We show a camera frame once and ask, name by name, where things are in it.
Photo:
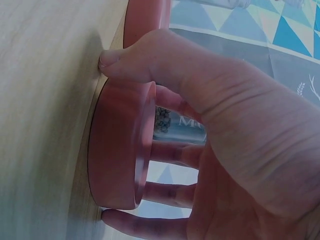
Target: hand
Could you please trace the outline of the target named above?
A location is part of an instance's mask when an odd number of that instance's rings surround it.
[[[154,142],[151,160],[199,169],[195,185],[148,182],[144,199],[192,208],[186,219],[106,210],[102,220],[150,240],[314,239],[320,232],[320,112],[241,60],[168,31],[101,54],[110,78],[155,81],[157,105],[202,122],[204,147]]]

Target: pink lid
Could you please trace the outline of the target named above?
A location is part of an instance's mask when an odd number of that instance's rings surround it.
[[[124,47],[149,31],[167,28],[171,0],[130,0]],[[95,107],[88,145],[93,199],[110,209],[132,210],[146,184],[155,121],[156,84],[109,79]]]

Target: light wood table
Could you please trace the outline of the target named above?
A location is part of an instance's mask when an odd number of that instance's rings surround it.
[[[98,57],[122,46],[127,4],[0,1],[1,240],[131,239],[100,221],[87,176]]]

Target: white plant drawing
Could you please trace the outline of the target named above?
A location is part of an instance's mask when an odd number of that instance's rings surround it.
[[[309,80],[310,80],[310,89],[313,92],[313,94],[318,98],[318,100],[320,101],[320,95],[317,93],[316,89],[315,89],[315,76],[313,76],[311,78],[311,75],[309,74]]]
[[[296,89],[296,93],[303,97],[302,93],[304,91],[306,84],[304,82],[300,82],[298,88]]]

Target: blue triangle pattern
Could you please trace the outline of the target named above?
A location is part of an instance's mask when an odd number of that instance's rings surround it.
[[[246,39],[266,42],[264,31],[246,9],[235,8],[224,22],[219,32]]]
[[[142,218],[181,219],[184,217],[179,207],[168,206],[151,201],[143,201],[137,215]]]
[[[278,11],[272,5],[270,0],[251,0],[251,4],[278,14]]]
[[[160,177],[158,178],[158,180],[156,182],[160,183],[160,184],[173,184],[174,181],[172,179],[169,166],[167,166],[163,170],[162,174],[160,175]]]
[[[157,180],[158,183],[172,184],[170,168],[167,166]],[[183,218],[182,210],[179,207],[168,206],[151,201],[143,201],[138,208],[138,213],[143,218],[180,219]]]
[[[305,16],[304,12],[294,6],[291,6],[289,4],[285,4],[284,8],[282,10],[282,16],[287,17],[289,19],[295,20],[298,23],[301,23],[303,25],[306,25],[307,27],[311,28],[311,25],[307,19],[307,17]]]
[[[320,37],[314,32],[314,50],[313,57],[320,60]]]
[[[305,45],[291,29],[283,16],[280,17],[273,44],[311,57]]]
[[[192,28],[217,30],[202,5],[192,1],[178,3],[171,11],[170,21]]]
[[[319,7],[319,5],[316,5],[314,30],[320,31],[320,7]]]

